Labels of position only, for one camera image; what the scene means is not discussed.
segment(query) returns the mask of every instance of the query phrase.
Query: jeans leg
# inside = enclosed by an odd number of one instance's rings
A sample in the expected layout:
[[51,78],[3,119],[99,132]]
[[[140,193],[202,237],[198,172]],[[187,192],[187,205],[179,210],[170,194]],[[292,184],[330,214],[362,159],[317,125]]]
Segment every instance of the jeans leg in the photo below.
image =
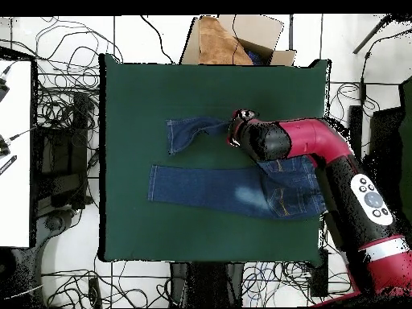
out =
[[305,205],[304,190],[283,187],[260,167],[208,170],[153,166],[148,200],[268,219],[319,214]]

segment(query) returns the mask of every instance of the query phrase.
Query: blue jeans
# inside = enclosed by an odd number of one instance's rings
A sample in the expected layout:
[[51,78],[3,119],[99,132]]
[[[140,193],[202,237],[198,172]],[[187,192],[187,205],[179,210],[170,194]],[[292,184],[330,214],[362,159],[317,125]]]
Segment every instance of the blue jeans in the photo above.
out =
[[[225,138],[228,128],[212,117],[168,120],[169,154],[184,150],[201,133]],[[305,156],[230,170],[153,165],[148,200],[269,219],[303,219],[326,210]]]

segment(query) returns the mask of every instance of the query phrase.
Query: brown paper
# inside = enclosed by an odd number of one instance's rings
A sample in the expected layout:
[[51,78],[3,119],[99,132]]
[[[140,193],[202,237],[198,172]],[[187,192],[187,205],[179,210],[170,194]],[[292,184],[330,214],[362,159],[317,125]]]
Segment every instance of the brown paper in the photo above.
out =
[[253,65],[245,50],[216,18],[200,20],[199,64]]

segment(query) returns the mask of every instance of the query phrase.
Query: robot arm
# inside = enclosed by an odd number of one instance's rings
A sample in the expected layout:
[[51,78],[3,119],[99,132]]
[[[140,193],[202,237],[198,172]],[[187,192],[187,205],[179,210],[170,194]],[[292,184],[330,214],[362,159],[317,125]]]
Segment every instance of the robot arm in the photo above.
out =
[[412,253],[396,219],[345,140],[323,119],[263,122],[234,113],[228,143],[254,161],[307,155],[333,219],[327,221],[356,292],[411,295]]

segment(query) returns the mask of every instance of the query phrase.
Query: green table surface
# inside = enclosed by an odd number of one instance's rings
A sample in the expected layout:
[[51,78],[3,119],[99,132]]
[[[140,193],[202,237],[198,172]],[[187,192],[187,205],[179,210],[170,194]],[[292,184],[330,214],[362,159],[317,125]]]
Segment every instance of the green table surface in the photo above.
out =
[[167,119],[229,120],[240,108],[259,112],[262,120],[322,117],[330,61],[317,60],[308,68],[118,64],[106,55],[100,63],[105,166],[99,258],[319,264],[319,217],[256,219],[149,202],[147,191],[152,164],[210,169],[253,164],[228,147],[225,136],[206,134],[170,156]]

